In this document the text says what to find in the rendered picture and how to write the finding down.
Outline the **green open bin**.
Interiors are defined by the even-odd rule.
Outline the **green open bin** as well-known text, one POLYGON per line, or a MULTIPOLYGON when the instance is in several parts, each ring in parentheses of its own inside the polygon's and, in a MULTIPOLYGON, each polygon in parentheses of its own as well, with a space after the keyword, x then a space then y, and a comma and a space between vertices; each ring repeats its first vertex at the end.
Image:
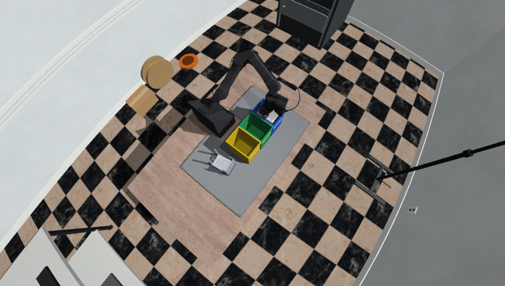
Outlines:
POLYGON ((243 130, 247 131, 249 134, 261 142, 260 149, 262 149, 265 143, 269 140, 271 137, 272 129, 274 128, 274 126, 267 123, 252 111, 242 121, 239 127, 243 128, 243 130))

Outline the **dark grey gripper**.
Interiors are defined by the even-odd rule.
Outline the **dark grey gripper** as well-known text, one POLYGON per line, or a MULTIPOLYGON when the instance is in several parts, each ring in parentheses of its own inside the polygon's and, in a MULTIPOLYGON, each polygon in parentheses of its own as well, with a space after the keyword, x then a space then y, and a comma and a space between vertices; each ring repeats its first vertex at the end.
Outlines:
POLYGON ((264 103, 260 108, 260 110, 258 111, 263 116, 263 118, 268 118, 269 117, 268 115, 270 114, 270 112, 266 110, 266 105, 267 104, 264 103))

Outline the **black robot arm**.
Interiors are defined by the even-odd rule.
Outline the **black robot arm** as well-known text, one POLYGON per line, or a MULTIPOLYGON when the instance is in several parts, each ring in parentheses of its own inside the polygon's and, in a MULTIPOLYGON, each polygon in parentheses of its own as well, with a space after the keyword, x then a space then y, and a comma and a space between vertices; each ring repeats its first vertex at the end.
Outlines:
POLYGON ((254 52, 255 51, 253 50, 249 50, 234 55, 232 60, 233 63, 226 77, 224 78, 222 84, 219 86, 218 89, 216 89, 214 96, 210 98, 209 104, 205 107, 199 108, 199 111, 201 111, 205 115, 209 115, 222 110, 223 107, 219 105, 220 101, 227 98, 230 87, 235 81, 237 75, 243 69, 243 67, 245 67, 250 62, 250 64, 252 64, 252 66, 261 76, 264 83, 266 84, 266 87, 269 90, 265 97, 265 103, 267 104, 266 110, 271 113, 274 109, 274 111, 277 113, 278 116, 284 115, 284 112, 286 111, 286 108, 284 107, 286 107, 287 105, 288 98, 277 93, 281 89, 280 83, 261 61, 261 59, 257 55, 258 52, 257 51, 256 53, 254 52))

